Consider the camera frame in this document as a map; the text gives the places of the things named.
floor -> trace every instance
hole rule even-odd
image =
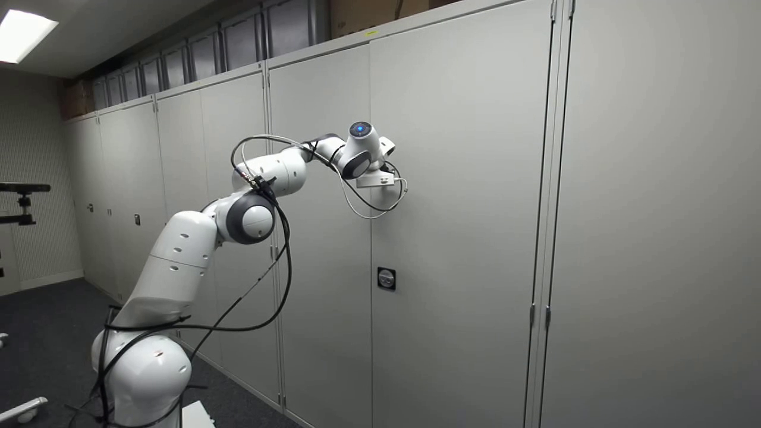
[[[29,428],[62,428],[92,386],[90,343],[108,316],[110,297],[86,282],[0,297],[0,412],[48,397]],[[200,399],[216,428],[297,428],[237,384],[198,359],[186,405]],[[79,416],[73,428],[97,428]]]

white wall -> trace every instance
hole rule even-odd
[[[81,276],[81,253],[73,197],[62,139],[58,85],[34,76],[0,76],[0,181],[49,184],[36,192],[36,226],[0,226],[0,263],[14,276],[0,283],[0,296]],[[0,211],[14,214],[17,195],[0,195]]]

ceiling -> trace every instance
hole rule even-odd
[[[0,64],[0,72],[73,79],[212,3],[0,0],[0,18],[7,10],[26,10],[59,21],[22,64]]]

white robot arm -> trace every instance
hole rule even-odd
[[[190,380],[190,359],[174,340],[143,337],[141,328],[174,324],[188,311],[205,282],[210,258],[221,242],[254,246],[266,241],[276,229],[274,197],[297,192],[311,160],[323,161],[344,181],[357,178],[357,186],[400,184],[395,171],[386,171],[392,150],[392,140],[377,137],[372,125],[357,122],[344,140],[326,137],[235,165],[232,188],[243,191],[212,203],[205,211],[174,214],[148,258],[137,285],[111,321],[121,330],[100,334],[92,343],[92,370],[110,366],[100,377],[115,408],[111,423],[180,425],[177,405]]]

baseboard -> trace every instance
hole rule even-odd
[[[75,282],[83,279],[86,274],[81,270],[75,272],[64,272],[64,274],[52,274],[52,276],[36,276],[36,279],[23,279],[20,291],[31,291],[31,289],[46,289],[46,285],[55,285],[55,283],[66,283],[66,282]]]

